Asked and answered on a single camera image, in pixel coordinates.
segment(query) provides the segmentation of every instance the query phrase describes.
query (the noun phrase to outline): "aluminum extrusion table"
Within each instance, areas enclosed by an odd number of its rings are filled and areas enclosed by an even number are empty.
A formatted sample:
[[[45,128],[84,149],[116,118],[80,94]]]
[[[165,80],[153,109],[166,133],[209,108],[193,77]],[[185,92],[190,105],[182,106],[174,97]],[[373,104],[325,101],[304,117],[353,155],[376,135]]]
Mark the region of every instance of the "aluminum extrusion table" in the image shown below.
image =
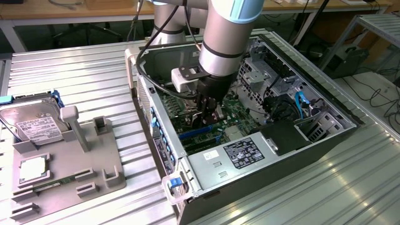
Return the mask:
[[[318,162],[274,182],[193,224],[393,224],[400,222],[400,137],[342,91],[285,41],[260,31],[317,82],[362,119],[365,125]],[[8,94],[57,88],[66,105],[76,105],[80,122],[96,115],[112,120],[128,186],[30,224],[176,224],[160,188],[124,67],[124,50],[133,43],[13,54],[6,61]],[[0,212],[8,210],[10,134],[0,135]],[[0,213],[0,224],[14,224]]]
[[[320,62],[318,67],[321,70],[325,69],[336,51],[345,42],[357,24],[372,31],[382,39],[389,41],[397,48],[400,48],[400,16],[394,14],[357,15],[346,26],[329,53],[325,55]]]

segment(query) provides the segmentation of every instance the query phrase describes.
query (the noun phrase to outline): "black office chair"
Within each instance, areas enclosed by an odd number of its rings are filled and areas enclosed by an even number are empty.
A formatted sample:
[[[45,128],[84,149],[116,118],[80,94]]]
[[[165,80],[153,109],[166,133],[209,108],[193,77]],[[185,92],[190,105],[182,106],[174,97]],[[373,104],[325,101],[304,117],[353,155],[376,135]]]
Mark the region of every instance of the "black office chair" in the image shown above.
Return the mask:
[[[58,48],[61,46],[61,40],[60,40],[61,37],[77,32],[80,30],[85,31],[86,45],[90,45],[90,30],[97,30],[97,31],[102,32],[104,34],[114,36],[117,38],[118,42],[122,42],[122,40],[124,40],[121,34],[109,30],[109,28],[110,28],[109,22],[105,22],[104,27],[100,27],[94,23],[88,23],[88,22],[80,23],[77,26],[73,26],[73,24],[69,23],[68,27],[69,27],[68,30],[65,30],[60,34],[56,34],[53,25],[48,25],[54,48]]]

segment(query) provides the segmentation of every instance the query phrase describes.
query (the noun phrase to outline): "power supply label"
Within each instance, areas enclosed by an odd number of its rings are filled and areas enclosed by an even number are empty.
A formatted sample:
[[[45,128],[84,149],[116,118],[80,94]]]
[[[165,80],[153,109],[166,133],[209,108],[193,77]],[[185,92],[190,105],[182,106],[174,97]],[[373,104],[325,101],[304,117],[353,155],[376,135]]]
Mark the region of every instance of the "power supply label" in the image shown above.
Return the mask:
[[[61,136],[61,131],[50,116],[16,123],[16,125],[34,143]]]
[[[241,169],[264,159],[262,153],[260,152],[250,137],[224,146],[224,150],[236,169]]]
[[[162,141],[158,137],[153,138],[153,142],[157,148],[157,152],[164,165],[165,173],[169,175],[173,173],[173,165],[170,164],[169,153],[165,151]]]

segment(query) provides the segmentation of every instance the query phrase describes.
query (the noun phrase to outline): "circuit board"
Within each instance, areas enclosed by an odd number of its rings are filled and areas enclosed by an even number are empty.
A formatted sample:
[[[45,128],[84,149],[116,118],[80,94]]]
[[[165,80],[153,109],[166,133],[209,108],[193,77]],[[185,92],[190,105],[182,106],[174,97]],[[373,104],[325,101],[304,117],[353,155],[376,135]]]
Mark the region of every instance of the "circuit board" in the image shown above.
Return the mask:
[[[189,126],[186,121],[188,115],[198,112],[196,104],[190,100],[176,98],[164,93],[160,93],[160,98],[176,133],[182,137],[188,132],[196,130],[196,128]],[[246,136],[250,130],[260,125],[248,114],[233,91],[230,91],[222,100],[221,110],[224,113],[224,120],[202,128],[206,130],[205,132],[180,139],[181,145],[189,155],[230,142],[232,137],[237,137],[237,135],[238,137]],[[225,132],[225,129],[228,128],[229,130],[237,128],[238,131],[234,136]]]

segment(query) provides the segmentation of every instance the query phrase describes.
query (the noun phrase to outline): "robotic arm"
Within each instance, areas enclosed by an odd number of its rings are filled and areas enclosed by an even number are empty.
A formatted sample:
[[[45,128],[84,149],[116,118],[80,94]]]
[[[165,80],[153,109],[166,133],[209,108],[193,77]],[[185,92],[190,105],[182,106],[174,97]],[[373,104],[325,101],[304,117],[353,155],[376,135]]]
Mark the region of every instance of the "robotic arm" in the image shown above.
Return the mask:
[[[261,13],[264,0],[157,0],[153,3],[153,34],[165,23],[176,5],[192,8],[190,26],[205,27],[200,64],[173,69],[170,77],[178,92],[188,91],[189,86],[194,87],[201,121],[212,124],[218,119],[216,111],[237,74],[253,21]],[[177,10],[152,44],[184,41],[185,6]]]

